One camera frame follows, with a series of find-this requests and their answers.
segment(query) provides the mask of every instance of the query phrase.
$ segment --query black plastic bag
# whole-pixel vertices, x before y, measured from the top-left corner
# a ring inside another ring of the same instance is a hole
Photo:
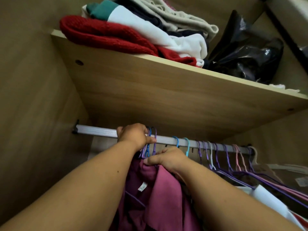
[[[256,32],[233,11],[209,57],[209,70],[269,84],[283,54],[283,42]]]

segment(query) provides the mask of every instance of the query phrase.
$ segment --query wooden shelf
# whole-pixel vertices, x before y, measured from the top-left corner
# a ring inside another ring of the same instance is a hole
[[[304,94],[151,55],[76,45],[58,30],[52,38],[95,126],[141,122],[159,135],[216,141],[308,108]]]

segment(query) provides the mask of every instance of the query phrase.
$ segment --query green fabric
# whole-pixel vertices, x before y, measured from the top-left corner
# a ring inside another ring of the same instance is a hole
[[[87,12],[91,18],[108,21],[112,11],[119,5],[110,0],[103,0],[100,4],[89,3],[87,4]]]

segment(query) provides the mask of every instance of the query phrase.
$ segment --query forearm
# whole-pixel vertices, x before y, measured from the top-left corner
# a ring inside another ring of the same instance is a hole
[[[274,210],[192,160],[179,167],[178,174],[215,230],[300,230]]]
[[[0,230],[108,230],[134,155],[119,142],[56,183]]]

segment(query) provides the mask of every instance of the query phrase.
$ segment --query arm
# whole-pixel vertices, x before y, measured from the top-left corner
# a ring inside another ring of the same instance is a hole
[[[177,147],[166,148],[144,163],[161,164],[182,179],[214,230],[301,230],[271,208],[187,158]]]
[[[144,125],[117,129],[118,143],[83,163],[0,231],[108,230],[119,205],[133,155],[146,143]]]

